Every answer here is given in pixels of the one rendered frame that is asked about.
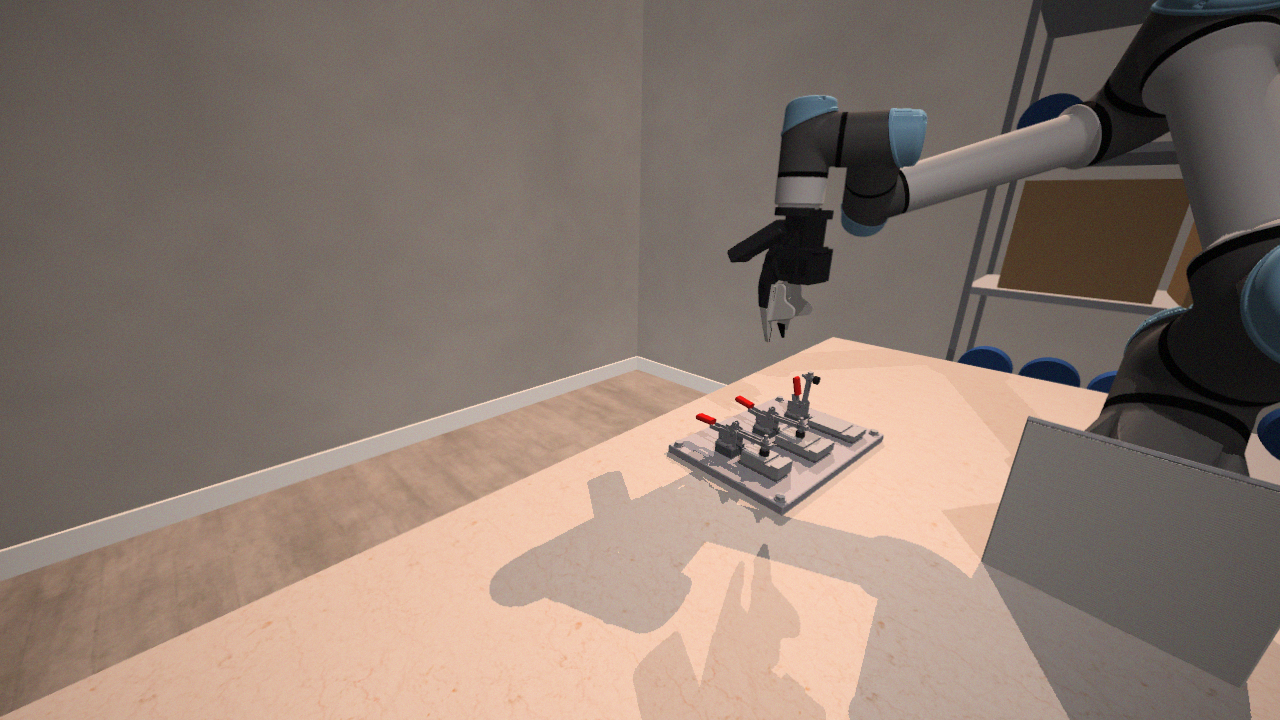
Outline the toggle clamp with red handle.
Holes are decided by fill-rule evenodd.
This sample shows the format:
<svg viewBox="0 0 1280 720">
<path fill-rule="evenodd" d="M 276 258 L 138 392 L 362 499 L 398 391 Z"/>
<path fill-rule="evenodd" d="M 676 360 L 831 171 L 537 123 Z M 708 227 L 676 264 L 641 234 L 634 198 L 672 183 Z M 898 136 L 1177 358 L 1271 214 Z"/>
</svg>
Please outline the toggle clamp with red handle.
<svg viewBox="0 0 1280 720">
<path fill-rule="evenodd" d="M 745 446 L 745 443 L 742 442 L 742 438 L 748 439 L 748 441 L 750 441 L 750 442 L 753 442 L 755 445 L 759 445 L 762 447 L 759 450 L 759 455 L 763 456 L 763 457 L 768 457 L 769 454 L 771 454 L 771 448 L 774 447 L 774 445 L 771 443 L 768 436 L 764 436 L 763 439 L 762 439 L 762 438 L 759 438 L 756 436 L 753 436 L 753 434 L 742 430 L 742 427 L 739 427 L 739 420 L 733 421 L 731 425 L 726 424 L 726 427 L 724 427 L 721 423 L 718 423 L 716 420 L 716 418 L 708 416 L 708 415 L 705 415 L 703 413 L 698 414 L 696 419 L 699 421 L 704 421 L 704 423 L 709 424 L 710 429 L 719 432 L 719 434 L 718 434 L 719 437 L 716 441 L 716 452 L 722 454 L 726 457 L 732 459 L 732 457 L 739 456 L 739 454 L 741 454 L 741 448 Z"/>
<path fill-rule="evenodd" d="M 774 409 L 776 409 L 774 406 L 769 407 L 769 410 L 765 411 L 765 410 L 760 410 L 758 407 L 754 407 L 755 404 L 753 404 L 748 398 L 744 398 L 742 396 L 736 397 L 735 401 L 739 402 L 739 404 L 741 404 L 742 406 L 748 407 L 748 413 L 751 413 L 754 416 L 756 416 L 756 419 L 755 419 L 756 421 L 753 425 L 753 433 L 755 433 L 758 436 L 762 436 L 762 437 L 768 436 L 769 439 L 773 436 L 777 436 L 778 430 L 780 430 L 780 427 L 778 427 L 780 421 L 785 423 L 785 424 L 787 424 L 790 427 L 795 427 L 797 429 L 795 436 L 799 437 L 799 438 L 804 438 L 805 437 L 805 430 L 809 430 L 809 427 L 804 421 L 803 416 L 800 416 L 799 421 L 794 421 L 794 420 L 791 420 L 788 418 L 780 416 L 780 413 L 774 411 Z"/>
</svg>

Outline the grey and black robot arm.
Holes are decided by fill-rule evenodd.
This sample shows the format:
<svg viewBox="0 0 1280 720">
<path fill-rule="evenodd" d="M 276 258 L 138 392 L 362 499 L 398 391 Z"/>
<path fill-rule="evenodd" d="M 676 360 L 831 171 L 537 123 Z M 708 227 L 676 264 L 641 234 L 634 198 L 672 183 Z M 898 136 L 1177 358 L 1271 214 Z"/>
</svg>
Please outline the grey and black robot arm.
<svg viewBox="0 0 1280 720">
<path fill-rule="evenodd" d="M 1170 131 L 1203 250 L 1187 266 L 1193 306 L 1137 328 L 1085 432 L 1251 477 L 1256 418 L 1280 402 L 1279 64 L 1280 0 L 1158 0 L 1093 97 L 920 161 L 925 111 L 796 97 L 774 204 L 818 210 L 829 167 L 849 167 L 841 223 L 867 237 L 890 217 L 1091 167 Z"/>
</svg>

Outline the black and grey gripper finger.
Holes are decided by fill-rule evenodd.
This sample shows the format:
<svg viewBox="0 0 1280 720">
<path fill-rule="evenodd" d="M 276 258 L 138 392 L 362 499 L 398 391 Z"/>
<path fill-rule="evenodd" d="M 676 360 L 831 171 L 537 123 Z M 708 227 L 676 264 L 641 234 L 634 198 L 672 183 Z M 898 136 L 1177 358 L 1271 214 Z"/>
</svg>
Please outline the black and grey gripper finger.
<svg viewBox="0 0 1280 720">
<path fill-rule="evenodd" d="M 782 284 L 786 284 L 786 287 L 787 287 L 787 297 L 786 299 L 787 299 L 788 304 L 791 304 L 795 307 L 795 310 L 796 310 L 795 311 L 795 316 L 809 315 L 812 313 L 812 304 L 809 304 L 805 299 L 803 299 L 801 284 L 788 284 L 788 282 L 786 282 L 786 281 L 783 281 Z M 780 334 L 781 334 L 782 338 L 785 338 L 785 336 L 786 336 L 786 333 L 788 331 L 788 322 L 790 320 L 781 320 L 781 322 L 777 323 L 777 325 L 780 328 Z"/>
<path fill-rule="evenodd" d="M 773 272 L 771 272 L 771 263 L 772 260 L 768 264 L 763 264 L 758 284 L 758 301 L 765 342 L 771 341 L 771 322 L 791 320 L 795 316 L 795 307 L 786 299 L 787 287 L 785 284 L 774 284 L 776 279 Z"/>
</svg>

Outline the grey toggle clamp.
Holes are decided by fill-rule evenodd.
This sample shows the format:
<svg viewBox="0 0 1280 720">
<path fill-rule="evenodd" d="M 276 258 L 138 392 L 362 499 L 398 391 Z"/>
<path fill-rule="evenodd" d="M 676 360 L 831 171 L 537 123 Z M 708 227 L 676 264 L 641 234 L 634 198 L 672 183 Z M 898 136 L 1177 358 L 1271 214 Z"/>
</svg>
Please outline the grey toggle clamp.
<svg viewBox="0 0 1280 720">
<path fill-rule="evenodd" d="M 819 382 L 820 382 L 820 377 L 813 375 L 813 374 L 814 374 L 814 372 L 808 372 L 806 374 L 803 374 L 804 379 L 806 380 L 803 393 L 801 393 L 800 377 L 799 375 L 794 377 L 794 395 L 792 395 L 792 401 L 788 400 L 788 405 L 787 405 L 787 410 L 785 413 L 785 416 L 787 416 L 787 418 L 790 418 L 790 419 L 792 419 L 795 421 L 799 421 L 800 416 L 803 416 L 804 420 L 810 416 L 810 413 L 809 413 L 809 405 L 810 405 L 810 402 L 809 402 L 808 397 L 809 397 L 809 392 L 810 392 L 810 388 L 812 388 L 812 383 L 818 386 Z M 803 395 L 803 398 L 806 398 L 806 402 L 803 402 L 799 398 L 799 395 Z"/>
</svg>

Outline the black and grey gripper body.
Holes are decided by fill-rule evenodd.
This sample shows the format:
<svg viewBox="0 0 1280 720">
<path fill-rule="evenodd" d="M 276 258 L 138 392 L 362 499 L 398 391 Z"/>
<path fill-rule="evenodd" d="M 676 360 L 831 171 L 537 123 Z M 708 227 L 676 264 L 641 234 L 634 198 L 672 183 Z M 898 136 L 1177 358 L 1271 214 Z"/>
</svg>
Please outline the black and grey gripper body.
<svg viewBox="0 0 1280 720">
<path fill-rule="evenodd" d="M 829 281 L 833 249 L 823 247 L 827 220 L 835 210 L 819 208 L 774 208 L 785 217 L 787 234 L 771 243 L 764 264 L 771 260 L 774 279 L 788 284 L 818 284 Z M 786 217 L 794 215 L 794 217 Z M 778 247 L 778 249 L 777 249 Z"/>
</svg>

